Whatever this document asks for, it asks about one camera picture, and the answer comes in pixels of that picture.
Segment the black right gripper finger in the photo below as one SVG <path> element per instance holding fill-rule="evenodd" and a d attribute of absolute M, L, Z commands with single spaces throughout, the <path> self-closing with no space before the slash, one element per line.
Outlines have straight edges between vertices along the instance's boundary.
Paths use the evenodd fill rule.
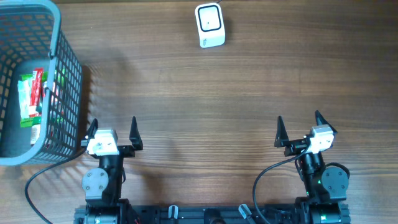
<path fill-rule="evenodd" d="M 315 121 L 317 126 L 320 125 L 329 125 L 331 130 L 333 131 L 333 134 L 337 134 L 337 130 L 322 116 L 321 112 L 318 110 L 315 111 Z"/>
<path fill-rule="evenodd" d="M 274 146 L 285 147 L 289 143 L 289 137 L 285 128 L 283 118 L 278 116 L 277 118 L 277 132 L 275 136 Z"/>

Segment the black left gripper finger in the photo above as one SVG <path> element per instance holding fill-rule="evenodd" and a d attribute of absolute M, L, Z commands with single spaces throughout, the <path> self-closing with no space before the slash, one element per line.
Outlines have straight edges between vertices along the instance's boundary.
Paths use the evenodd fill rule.
<path fill-rule="evenodd" d="M 97 129 L 98 129 L 98 120 L 94 118 L 90 124 L 90 127 L 86 131 L 85 139 L 93 139 L 95 137 Z"/>
<path fill-rule="evenodd" d="M 143 142 L 141 139 L 141 135 L 139 134 L 137 119 L 135 116 L 132 117 L 129 140 L 131 141 L 131 145 L 135 151 L 143 150 Z"/>

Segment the green snack bag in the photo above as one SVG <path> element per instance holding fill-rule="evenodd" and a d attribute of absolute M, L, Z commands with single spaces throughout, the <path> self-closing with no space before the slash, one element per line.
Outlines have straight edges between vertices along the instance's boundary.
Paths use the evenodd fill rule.
<path fill-rule="evenodd" d="M 23 80 L 29 81 L 30 94 L 31 94 L 31 88 L 32 88 L 32 73 L 20 75 L 20 81 L 23 81 Z M 43 110 L 43 99 L 45 97 L 44 85 L 47 83 L 47 77 L 48 77 L 48 72 L 46 72 L 44 70 L 44 74 L 42 75 L 42 87 L 41 87 L 41 92 L 40 92 L 40 106 L 39 106 L 40 114 L 38 116 L 28 117 L 27 119 L 21 119 L 20 126 L 22 128 L 32 127 L 34 124 L 40 124 L 40 122 L 41 122 L 41 116 L 42 116 L 42 110 Z"/>

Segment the red candy bar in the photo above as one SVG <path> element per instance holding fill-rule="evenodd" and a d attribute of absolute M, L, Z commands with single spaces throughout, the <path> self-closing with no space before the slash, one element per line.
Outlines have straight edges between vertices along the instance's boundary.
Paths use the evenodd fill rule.
<path fill-rule="evenodd" d="M 42 87 L 43 68 L 35 68 L 32 73 L 32 88 L 30 94 L 29 116 L 34 117 L 40 114 L 40 92 Z"/>

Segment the green lid jar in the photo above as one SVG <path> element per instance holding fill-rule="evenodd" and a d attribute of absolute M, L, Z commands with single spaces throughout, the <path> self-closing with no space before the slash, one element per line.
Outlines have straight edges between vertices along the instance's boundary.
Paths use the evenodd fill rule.
<path fill-rule="evenodd" d="M 40 124 L 34 124 L 31 128 L 30 145 L 33 146 L 40 137 Z"/>

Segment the mint green wipes pack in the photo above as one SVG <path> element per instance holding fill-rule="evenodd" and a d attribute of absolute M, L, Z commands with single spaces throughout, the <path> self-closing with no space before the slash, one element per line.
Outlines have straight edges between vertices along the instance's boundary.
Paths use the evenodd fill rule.
<path fill-rule="evenodd" d="M 30 106 L 30 87 L 29 81 L 23 80 L 18 81 L 18 94 L 19 94 L 19 107 L 21 111 L 21 119 L 27 119 L 29 117 L 29 106 Z"/>

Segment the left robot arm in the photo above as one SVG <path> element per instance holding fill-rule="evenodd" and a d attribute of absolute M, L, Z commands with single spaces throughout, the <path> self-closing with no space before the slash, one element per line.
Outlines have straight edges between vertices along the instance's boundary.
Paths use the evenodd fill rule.
<path fill-rule="evenodd" d="M 129 200 L 121 198 L 122 184 L 126 180 L 124 159 L 134 157 L 136 151 L 143 150 L 135 117 L 131 121 L 129 140 L 129 145 L 119 146 L 115 130 L 100 129 L 97 119 L 91 123 L 81 147 L 99 160 L 99 165 L 82 178 L 86 206 L 75 210 L 74 223 L 141 222 Z"/>

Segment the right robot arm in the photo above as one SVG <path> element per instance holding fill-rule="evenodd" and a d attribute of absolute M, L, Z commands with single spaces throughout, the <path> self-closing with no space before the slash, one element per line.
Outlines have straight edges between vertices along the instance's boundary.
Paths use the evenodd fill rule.
<path fill-rule="evenodd" d="M 315 112 L 316 125 L 302 139 L 288 137 L 284 121 L 277 118 L 275 147 L 285 149 L 284 156 L 291 157 L 304 183 L 305 197 L 297 197 L 290 206 L 291 223 L 349 223 L 346 200 L 350 172 L 347 167 L 336 163 L 325 163 L 322 152 L 333 147 L 337 130 Z"/>

